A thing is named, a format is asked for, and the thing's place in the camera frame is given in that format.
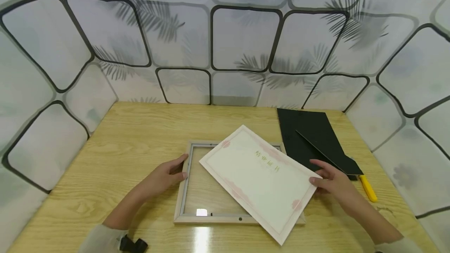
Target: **black object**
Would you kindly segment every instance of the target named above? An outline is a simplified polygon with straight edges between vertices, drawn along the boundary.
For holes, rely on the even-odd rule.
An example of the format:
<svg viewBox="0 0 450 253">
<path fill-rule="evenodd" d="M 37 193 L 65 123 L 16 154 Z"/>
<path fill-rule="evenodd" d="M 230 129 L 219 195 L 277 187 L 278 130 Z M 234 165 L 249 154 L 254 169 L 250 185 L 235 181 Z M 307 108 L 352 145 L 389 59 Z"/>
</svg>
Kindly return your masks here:
<svg viewBox="0 0 450 253">
<path fill-rule="evenodd" d="M 138 239 L 134 243 L 128 236 L 122 237 L 119 249 L 130 253 L 144 253 L 148 248 L 148 244 L 142 239 Z"/>
<path fill-rule="evenodd" d="M 281 136 L 288 156 L 312 171 L 320 167 L 310 159 L 319 159 L 342 170 L 356 181 L 363 175 L 353 159 L 345 155 L 328 117 L 322 112 L 277 109 Z"/>
</svg>

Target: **pink floral border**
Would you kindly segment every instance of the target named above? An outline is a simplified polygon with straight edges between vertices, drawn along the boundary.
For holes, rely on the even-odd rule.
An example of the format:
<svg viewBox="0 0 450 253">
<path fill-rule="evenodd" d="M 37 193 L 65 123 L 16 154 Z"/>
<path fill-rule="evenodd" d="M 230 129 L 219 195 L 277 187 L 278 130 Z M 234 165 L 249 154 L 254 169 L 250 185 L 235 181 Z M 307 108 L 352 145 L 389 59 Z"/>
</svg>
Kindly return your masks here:
<svg viewBox="0 0 450 253">
<path fill-rule="evenodd" d="M 211 153 L 205 160 L 205 164 L 208 165 L 208 167 L 216 174 L 216 176 L 218 176 L 220 179 L 222 179 L 222 181 L 233 191 L 232 196 L 235 197 L 239 197 L 241 200 L 243 200 L 260 218 L 261 220 L 263 220 L 267 226 L 271 227 L 271 229 L 278 233 L 278 235 L 281 235 L 281 233 L 284 232 L 287 224 L 289 223 L 289 221 L 291 220 L 291 218 L 293 217 L 293 215 L 298 212 L 301 208 L 302 208 L 302 200 L 303 198 L 309 194 L 313 189 L 314 186 L 311 185 L 308 190 L 305 192 L 305 195 L 299 199 L 299 200 L 294 200 L 293 201 L 293 211 L 292 214 L 290 215 L 290 217 L 287 219 L 286 224 L 284 224 L 284 226 L 281 229 L 281 232 L 276 231 L 269 222 L 266 221 L 266 219 L 264 219 L 264 217 L 261 216 L 261 214 L 256 211 L 256 209 L 254 208 L 253 204 L 249 201 L 248 196 L 242 191 L 242 189 L 240 189 L 239 187 L 237 187 L 231 180 L 228 180 L 227 178 L 223 178 L 222 176 L 220 176 L 219 173 L 217 173 L 216 170 L 214 170 L 214 168 L 208 163 L 209 159 L 211 158 L 211 156 L 213 156 L 216 152 L 218 152 L 220 149 L 222 148 L 226 148 L 230 145 L 231 140 L 236 137 L 237 135 L 239 135 L 242 131 L 245 131 L 248 135 L 250 135 L 255 141 L 257 141 L 257 143 L 260 145 L 260 147 L 266 152 L 268 153 L 270 156 L 272 156 L 276 161 L 279 161 L 283 164 L 286 164 L 288 166 L 294 167 L 297 170 L 299 170 L 300 172 L 302 172 L 303 174 L 309 176 L 310 174 L 307 174 L 305 171 L 303 171 L 301 168 L 299 168 L 298 166 L 296 166 L 295 164 L 292 164 L 292 162 L 289 162 L 288 160 L 284 159 L 283 156 L 280 154 L 281 152 L 277 149 L 275 149 L 274 147 L 267 147 L 266 142 L 264 142 L 264 140 L 262 140 L 258 135 L 252 134 L 250 131 L 247 131 L 247 129 L 245 129 L 244 126 L 242 126 L 240 128 L 240 131 L 236 131 L 236 134 L 234 134 L 231 138 L 229 139 L 225 139 L 222 144 L 220 146 L 216 146 L 216 150 Z"/>
</svg>

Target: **picture frame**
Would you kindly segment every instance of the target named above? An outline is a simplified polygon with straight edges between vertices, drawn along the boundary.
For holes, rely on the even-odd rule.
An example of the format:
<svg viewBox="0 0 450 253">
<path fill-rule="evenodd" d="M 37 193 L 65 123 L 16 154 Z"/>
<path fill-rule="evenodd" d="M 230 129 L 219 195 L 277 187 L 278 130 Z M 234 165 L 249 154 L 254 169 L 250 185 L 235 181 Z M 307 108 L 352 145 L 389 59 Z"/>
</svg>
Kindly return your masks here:
<svg viewBox="0 0 450 253">
<path fill-rule="evenodd" d="M 219 213 L 216 212 L 212 213 L 207 211 L 206 213 L 185 213 L 184 209 L 186 207 L 186 196 L 187 196 L 187 186 L 189 185 L 189 178 L 190 176 L 195 176 L 194 174 L 191 174 L 191 167 L 193 164 L 193 156 L 195 155 L 194 151 L 196 148 L 211 148 L 213 149 L 215 146 L 217 146 L 221 141 L 207 141 L 207 140 L 190 140 L 187 143 L 186 153 L 188 155 L 188 158 L 183 164 L 183 172 L 186 172 L 187 179 L 182 181 L 180 183 L 180 186 L 178 188 L 178 196 L 177 196 L 177 203 L 175 205 L 175 214 L 174 214 L 174 223 L 175 224 L 208 224 L 208 223 L 226 223 L 226 224 L 258 224 L 258 222 L 247 212 L 239 213 L 239 214 L 228 214 L 228 213 Z M 270 143 L 273 147 L 278 149 L 279 151 L 286 153 L 284 149 L 283 143 Z M 195 164 L 198 164 L 198 161 L 201 158 L 195 158 Z M 298 220 L 296 221 L 296 224 L 305 224 L 306 218 L 304 213 L 302 212 L 299 216 Z"/>
</svg>

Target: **yellow knife handle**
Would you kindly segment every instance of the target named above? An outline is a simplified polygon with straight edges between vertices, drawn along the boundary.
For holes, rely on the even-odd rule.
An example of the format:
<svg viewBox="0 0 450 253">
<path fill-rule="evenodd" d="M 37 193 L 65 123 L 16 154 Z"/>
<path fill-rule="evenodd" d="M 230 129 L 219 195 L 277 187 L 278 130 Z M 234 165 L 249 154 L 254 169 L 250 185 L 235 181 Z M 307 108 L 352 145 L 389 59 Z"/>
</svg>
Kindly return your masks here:
<svg viewBox="0 0 450 253">
<path fill-rule="evenodd" d="M 359 176 L 359 179 L 361 180 L 361 183 L 363 184 L 363 188 L 366 191 L 366 194 L 368 196 L 368 199 L 371 202 L 377 202 L 378 198 L 375 194 L 375 192 L 373 191 L 372 186 L 370 185 L 370 183 L 367 181 L 367 178 L 365 175 L 361 175 Z"/>
</svg>

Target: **patterned wall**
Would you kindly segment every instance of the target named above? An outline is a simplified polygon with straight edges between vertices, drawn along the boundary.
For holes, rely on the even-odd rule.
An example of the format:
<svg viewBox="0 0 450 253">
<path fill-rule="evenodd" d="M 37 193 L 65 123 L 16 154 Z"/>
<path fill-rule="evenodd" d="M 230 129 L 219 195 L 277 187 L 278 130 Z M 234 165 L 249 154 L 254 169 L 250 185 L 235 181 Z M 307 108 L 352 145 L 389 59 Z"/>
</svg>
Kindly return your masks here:
<svg viewBox="0 0 450 253">
<path fill-rule="evenodd" d="M 449 15 L 450 0 L 0 0 L 1 244 L 125 100 L 347 112 L 449 250 Z"/>
</svg>

